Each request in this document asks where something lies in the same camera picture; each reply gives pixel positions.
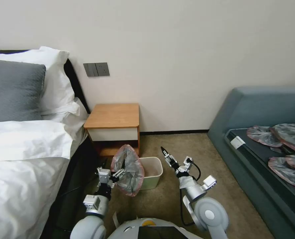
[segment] gray pillow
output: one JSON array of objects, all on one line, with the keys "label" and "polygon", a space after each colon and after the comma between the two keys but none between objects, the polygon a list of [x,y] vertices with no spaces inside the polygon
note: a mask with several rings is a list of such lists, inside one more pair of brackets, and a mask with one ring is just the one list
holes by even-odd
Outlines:
[{"label": "gray pillow", "polygon": [[45,66],[0,60],[0,121],[42,120]]}]

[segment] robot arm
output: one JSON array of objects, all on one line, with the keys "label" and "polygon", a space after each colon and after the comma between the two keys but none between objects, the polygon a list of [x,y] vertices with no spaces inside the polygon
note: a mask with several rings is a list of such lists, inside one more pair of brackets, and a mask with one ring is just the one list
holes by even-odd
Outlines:
[{"label": "robot arm", "polygon": [[227,239],[225,230],[228,227],[229,219],[224,207],[213,198],[204,198],[207,191],[216,185],[216,179],[210,175],[203,181],[203,185],[199,185],[189,175],[192,158],[186,157],[184,164],[180,166],[163,147],[161,150],[165,161],[175,170],[180,181],[180,189],[185,190],[186,196],[183,198],[183,203],[197,228],[201,231],[208,230],[212,239]]},{"label": "robot arm", "polygon": [[86,195],[83,204],[86,209],[86,217],[80,220],[73,228],[71,239],[104,239],[106,229],[103,225],[103,218],[108,211],[108,204],[111,200],[111,189],[126,170],[120,169],[113,175],[109,169],[98,168],[99,189],[94,195]]}]

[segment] white duvet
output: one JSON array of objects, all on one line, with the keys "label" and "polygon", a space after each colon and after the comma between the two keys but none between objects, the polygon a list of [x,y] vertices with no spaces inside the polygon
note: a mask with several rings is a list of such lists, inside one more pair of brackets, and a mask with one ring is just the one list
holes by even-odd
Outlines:
[{"label": "white duvet", "polygon": [[56,196],[75,137],[60,122],[0,122],[0,238],[40,236],[29,232]]}]

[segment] beige wall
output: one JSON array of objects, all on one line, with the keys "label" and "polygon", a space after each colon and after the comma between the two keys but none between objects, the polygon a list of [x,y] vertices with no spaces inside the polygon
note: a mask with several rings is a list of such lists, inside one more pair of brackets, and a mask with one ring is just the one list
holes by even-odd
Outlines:
[{"label": "beige wall", "polygon": [[233,87],[295,85],[295,0],[0,0],[0,49],[40,45],[71,52],[90,107],[139,102],[142,131],[208,129]]}]

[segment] black headboard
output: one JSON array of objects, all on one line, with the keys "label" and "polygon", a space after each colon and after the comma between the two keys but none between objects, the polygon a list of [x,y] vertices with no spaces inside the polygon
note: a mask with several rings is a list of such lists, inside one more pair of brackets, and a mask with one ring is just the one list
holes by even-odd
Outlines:
[{"label": "black headboard", "polygon": [[[27,51],[27,50],[0,50],[0,54],[12,54],[12,53],[19,53],[24,51]],[[67,77],[70,79],[70,83],[74,91],[74,96],[78,97],[81,100],[82,104],[84,105],[85,109],[87,110],[89,114],[90,110],[89,110],[88,104],[85,100],[78,77],[69,59],[64,64],[64,72],[67,75]]]}]

